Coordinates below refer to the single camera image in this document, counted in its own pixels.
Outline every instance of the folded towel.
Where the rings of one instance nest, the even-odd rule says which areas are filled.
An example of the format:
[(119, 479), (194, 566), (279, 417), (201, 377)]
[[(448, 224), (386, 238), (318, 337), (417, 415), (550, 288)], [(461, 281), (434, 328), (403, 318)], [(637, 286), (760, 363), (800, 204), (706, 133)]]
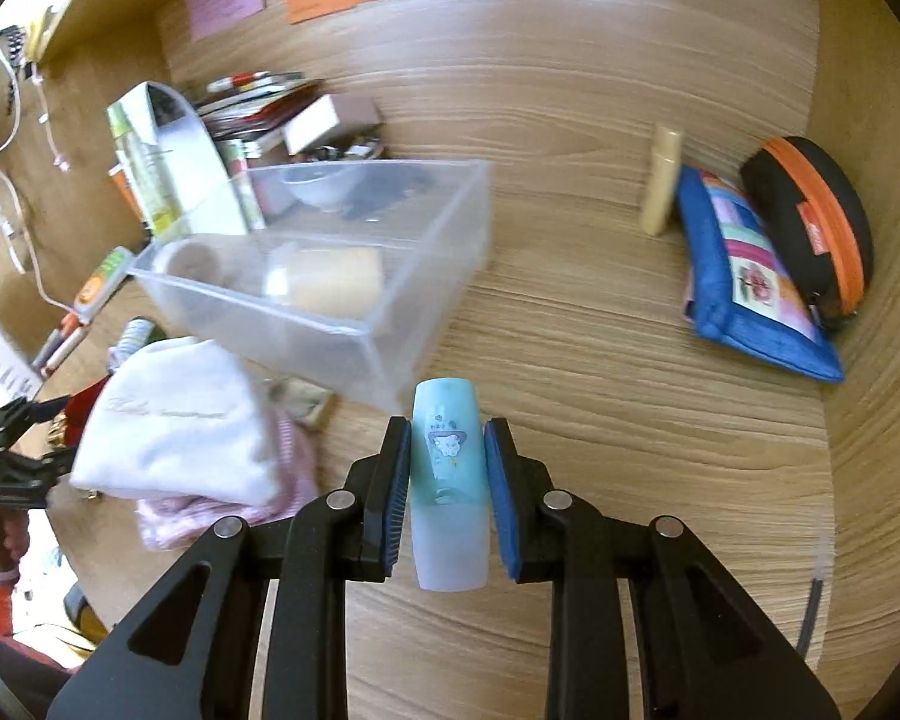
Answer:
[(117, 498), (264, 506), (280, 493), (274, 420), (263, 383), (216, 341), (151, 343), (103, 388), (70, 481)]
[(148, 549), (175, 549), (194, 541), (221, 517), (242, 517), (250, 525), (293, 517), (319, 495), (317, 454), (307, 432), (278, 410), (280, 494), (269, 506), (240, 506), (193, 495), (137, 501), (137, 526)]

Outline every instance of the pink knitted cloth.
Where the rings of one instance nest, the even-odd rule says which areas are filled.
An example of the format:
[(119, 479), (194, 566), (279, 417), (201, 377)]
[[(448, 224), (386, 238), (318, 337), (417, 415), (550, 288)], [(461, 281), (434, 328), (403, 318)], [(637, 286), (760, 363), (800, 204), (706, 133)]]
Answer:
[(151, 550), (175, 549), (193, 543), (221, 517), (242, 517), (250, 525), (293, 517), (319, 495), (314, 473), (317, 456), (307, 432), (293, 418), (276, 412), (279, 432), (281, 493), (265, 507), (247, 507), (210, 498), (142, 498), (137, 501), (137, 525)]

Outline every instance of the person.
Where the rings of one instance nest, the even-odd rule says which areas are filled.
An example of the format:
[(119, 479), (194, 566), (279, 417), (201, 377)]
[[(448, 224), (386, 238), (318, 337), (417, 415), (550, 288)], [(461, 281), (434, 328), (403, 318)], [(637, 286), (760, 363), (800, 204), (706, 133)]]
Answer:
[[(29, 549), (29, 517), (26, 512), (12, 509), (1, 509), (0, 514), (5, 546), (19, 562)], [(70, 674), (55, 661), (13, 640), (10, 592), (0, 587), (0, 677), (36, 720), (44, 720), (50, 703)], [(1, 710), (0, 720), (5, 720)]]

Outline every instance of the red label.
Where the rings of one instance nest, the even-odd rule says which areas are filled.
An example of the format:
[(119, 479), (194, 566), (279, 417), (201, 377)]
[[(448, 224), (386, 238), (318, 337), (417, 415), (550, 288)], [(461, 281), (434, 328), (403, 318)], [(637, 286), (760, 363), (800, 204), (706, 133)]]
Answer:
[(823, 233), (820, 230), (820, 223), (817, 222), (817, 214), (813, 210), (813, 206), (808, 202), (797, 204), (797, 213), (803, 219), (803, 226), (807, 231), (807, 238), (810, 239), (810, 245), (813, 247), (813, 254), (826, 254), (829, 250), (826, 247), (826, 241), (823, 240)]

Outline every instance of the blue pouch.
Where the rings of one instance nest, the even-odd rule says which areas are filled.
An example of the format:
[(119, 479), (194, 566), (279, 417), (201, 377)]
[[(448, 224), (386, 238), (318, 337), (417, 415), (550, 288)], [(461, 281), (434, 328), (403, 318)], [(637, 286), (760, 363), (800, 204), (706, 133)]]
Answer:
[(683, 166), (677, 202), (693, 260), (687, 316), (698, 336), (825, 382), (844, 370), (749, 202), (716, 175)]

